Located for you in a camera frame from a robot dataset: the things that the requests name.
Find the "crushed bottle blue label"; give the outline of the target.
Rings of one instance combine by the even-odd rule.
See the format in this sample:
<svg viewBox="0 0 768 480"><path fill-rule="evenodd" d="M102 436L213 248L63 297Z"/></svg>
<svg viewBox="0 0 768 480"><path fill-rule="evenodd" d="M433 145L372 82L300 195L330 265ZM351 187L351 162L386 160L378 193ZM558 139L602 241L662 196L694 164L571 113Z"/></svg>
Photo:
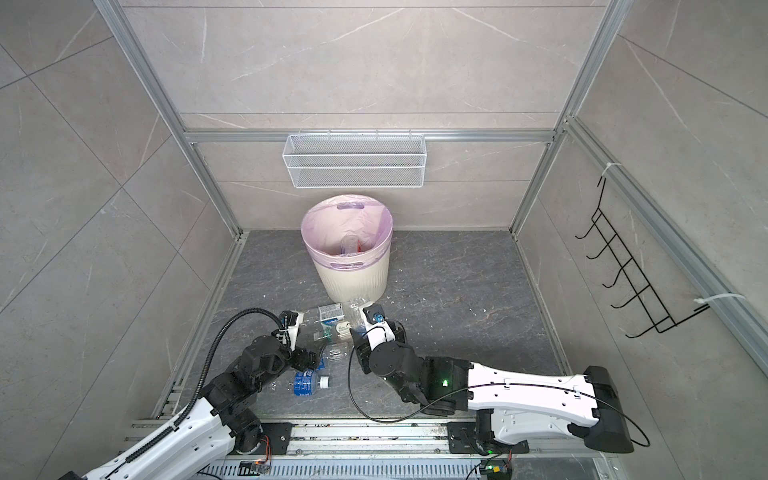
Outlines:
<svg viewBox="0 0 768 480"><path fill-rule="evenodd" d="M330 376L316 370L297 372L293 381L293 393L295 396L311 396L317 390L330 388Z"/></svg>

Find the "clear bottle white barcode label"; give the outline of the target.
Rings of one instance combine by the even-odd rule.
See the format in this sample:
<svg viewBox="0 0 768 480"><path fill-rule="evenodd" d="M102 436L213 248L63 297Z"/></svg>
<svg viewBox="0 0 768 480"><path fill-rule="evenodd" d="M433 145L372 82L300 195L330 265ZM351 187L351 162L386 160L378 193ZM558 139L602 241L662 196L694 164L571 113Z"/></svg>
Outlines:
<svg viewBox="0 0 768 480"><path fill-rule="evenodd" d="M342 305L339 303L312 307L309 310L304 311L302 315L303 325L320 323L322 325L333 326L339 321L344 320L344 311Z"/></svg>

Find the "clear bottle blue label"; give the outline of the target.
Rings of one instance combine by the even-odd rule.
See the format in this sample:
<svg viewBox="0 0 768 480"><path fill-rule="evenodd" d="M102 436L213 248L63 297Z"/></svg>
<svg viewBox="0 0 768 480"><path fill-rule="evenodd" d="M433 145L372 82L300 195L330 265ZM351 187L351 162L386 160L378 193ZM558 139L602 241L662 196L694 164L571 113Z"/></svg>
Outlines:
<svg viewBox="0 0 768 480"><path fill-rule="evenodd" d="M365 297L354 298L348 302L348 313L346 314L346 318L350 324L351 330L358 333L363 333L366 330L367 320L363 309L371 304L372 302Z"/></svg>

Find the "blue Fiji water bottle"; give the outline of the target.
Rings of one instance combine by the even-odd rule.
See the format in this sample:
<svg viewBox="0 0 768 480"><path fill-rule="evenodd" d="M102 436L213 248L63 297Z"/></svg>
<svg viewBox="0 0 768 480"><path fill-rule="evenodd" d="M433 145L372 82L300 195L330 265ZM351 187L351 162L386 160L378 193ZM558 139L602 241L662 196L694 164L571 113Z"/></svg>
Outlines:
<svg viewBox="0 0 768 480"><path fill-rule="evenodd" d="M355 234L347 234L340 241L340 254L343 256L357 255L362 251L360 239Z"/></svg>

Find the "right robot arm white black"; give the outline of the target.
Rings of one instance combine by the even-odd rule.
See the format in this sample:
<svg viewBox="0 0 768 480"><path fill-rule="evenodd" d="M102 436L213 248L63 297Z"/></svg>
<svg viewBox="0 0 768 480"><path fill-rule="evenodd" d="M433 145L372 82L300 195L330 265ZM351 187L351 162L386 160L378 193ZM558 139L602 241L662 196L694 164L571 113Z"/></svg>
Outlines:
<svg viewBox="0 0 768 480"><path fill-rule="evenodd" d="M389 323L352 334L364 373L388 384L424 415L475 416L473 432L461 438L493 454L538 438L577 438L603 453L628 454L635 443L618 391L607 369L590 366L572 376L503 371L451 357L421 357L402 329Z"/></svg>

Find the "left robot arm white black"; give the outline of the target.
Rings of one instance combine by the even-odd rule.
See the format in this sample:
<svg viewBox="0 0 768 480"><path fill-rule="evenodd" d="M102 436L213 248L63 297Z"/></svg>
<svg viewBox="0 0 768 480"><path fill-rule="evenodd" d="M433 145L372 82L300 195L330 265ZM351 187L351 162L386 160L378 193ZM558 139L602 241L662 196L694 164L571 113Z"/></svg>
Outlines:
<svg viewBox="0 0 768 480"><path fill-rule="evenodd" d="M213 461L259 447L262 424L251 410L262 389L286 370L314 370L323 349L256 338L184 410L129 450L85 474L64 479L188 479Z"/></svg>

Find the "cream ribbed waste bin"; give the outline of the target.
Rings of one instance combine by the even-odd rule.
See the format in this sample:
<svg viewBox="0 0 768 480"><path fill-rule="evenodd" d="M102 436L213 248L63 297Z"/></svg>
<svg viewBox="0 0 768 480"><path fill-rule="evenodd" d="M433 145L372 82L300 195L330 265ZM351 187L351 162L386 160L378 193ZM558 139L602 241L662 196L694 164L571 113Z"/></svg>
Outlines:
<svg viewBox="0 0 768 480"><path fill-rule="evenodd" d="M390 210L365 195L331 197L304 215L302 240L333 302L381 298L387 286L393 228Z"/></svg>

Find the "pink bin liner bag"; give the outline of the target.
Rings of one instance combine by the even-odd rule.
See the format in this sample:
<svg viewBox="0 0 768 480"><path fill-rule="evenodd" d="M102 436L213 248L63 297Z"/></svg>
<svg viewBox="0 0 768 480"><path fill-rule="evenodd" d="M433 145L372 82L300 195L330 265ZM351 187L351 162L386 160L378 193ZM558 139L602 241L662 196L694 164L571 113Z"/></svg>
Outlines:
<svg viewBox="0 0 768 480"><path fill-rule="evenodd" d="M355 271L373 266L389 252L394 228L390 210L365 195L338 195L312 207L303 217L300 232L312 260L336 271ZM359 237L362 251L340 254L347 234Z"/></svg>

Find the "aluminium rail base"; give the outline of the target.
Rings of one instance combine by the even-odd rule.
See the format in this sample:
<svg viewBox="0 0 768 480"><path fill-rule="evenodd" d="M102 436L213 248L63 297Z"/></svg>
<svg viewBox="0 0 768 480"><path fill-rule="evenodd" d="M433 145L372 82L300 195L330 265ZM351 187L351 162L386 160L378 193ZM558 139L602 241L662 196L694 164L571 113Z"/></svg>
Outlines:
<svg viewBox="0 0 768 480"><path fill-rule="evenodd" d="M192 479L481 479L508 467L514 479L622 479L614 455L575 440L534 440L526 453L456 452L445 420L392 425L364 419L267 418L271 451L231 453L190 473Z"/></svg>

